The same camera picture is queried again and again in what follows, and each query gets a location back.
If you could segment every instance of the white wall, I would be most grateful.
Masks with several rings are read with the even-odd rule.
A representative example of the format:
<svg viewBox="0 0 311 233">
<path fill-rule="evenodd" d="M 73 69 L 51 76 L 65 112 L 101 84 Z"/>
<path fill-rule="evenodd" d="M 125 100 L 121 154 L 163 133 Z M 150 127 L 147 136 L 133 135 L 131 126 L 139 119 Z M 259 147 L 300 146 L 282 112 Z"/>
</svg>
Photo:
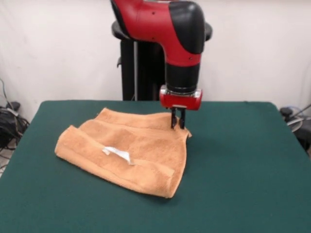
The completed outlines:
<svg viewBox="0 0 311 233">
<path fill-rule="evenodd" d="M 204 100 L 311 102 L 311 1 L 198 0 Z M 2 0 L 0 76 L 32 119 L 44 100 L 121 100 L 109 0 Z"/>
</svg>

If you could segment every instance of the green felt surface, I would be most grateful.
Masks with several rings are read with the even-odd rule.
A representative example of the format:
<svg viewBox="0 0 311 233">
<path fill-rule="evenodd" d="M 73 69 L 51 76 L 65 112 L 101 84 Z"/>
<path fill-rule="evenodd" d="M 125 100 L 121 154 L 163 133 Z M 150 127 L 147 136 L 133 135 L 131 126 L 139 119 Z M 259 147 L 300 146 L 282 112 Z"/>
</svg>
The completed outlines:
<svg viewBox="0 0 311 233">
<path fill-rule="evenodd" d="M 164 111 L 158 102 L 44 102 L 0 178 L 1 232 L 311 232 L 311 163 L 272 104 L 204 102 L 187 112 L 193 138 L 171 200 L 126 190 L 55 156 L 60 133 L 104 107 Z"/>
</svg>

